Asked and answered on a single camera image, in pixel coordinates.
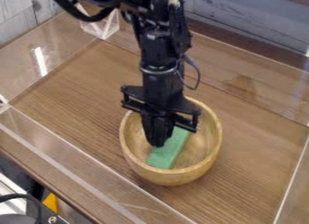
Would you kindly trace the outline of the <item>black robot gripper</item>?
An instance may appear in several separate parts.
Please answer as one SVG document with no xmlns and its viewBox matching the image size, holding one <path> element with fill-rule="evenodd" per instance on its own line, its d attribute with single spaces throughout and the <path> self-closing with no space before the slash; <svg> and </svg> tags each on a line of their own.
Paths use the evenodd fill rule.
<svg viewBox="0 0 309 224">
<path fill-rule="evenodd" d="M 148 142 L 162 147 L 174 127 L 196 133 L 201 109 L 185 97 L 185 67 L 168 70 L 141 67 L 142 85 L 125 85 L 122 107 L 142 116 Z"/>
</svg>

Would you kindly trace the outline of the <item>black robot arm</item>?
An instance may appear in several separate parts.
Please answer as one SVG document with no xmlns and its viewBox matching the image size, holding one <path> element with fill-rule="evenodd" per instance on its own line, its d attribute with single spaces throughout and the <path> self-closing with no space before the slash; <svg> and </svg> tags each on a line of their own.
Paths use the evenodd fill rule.
<svg viewBox="0 0 309 224">
<path fill-rule="evenodd" d="M 122 107 L 141 114 L 150 145 L 164 146 L 177 126 L 196 132 L 201 109 L 184 95 L 185 65 L 192 62 L 185 0 L 85 0 L 102 8 L 94 15 L 85 14 L 71 0 L 54 1 L 84 22 L 100 22 L 120 10 L 132 24 L 142 55 L 142 85 L 121 88 Z"/>
</svg>

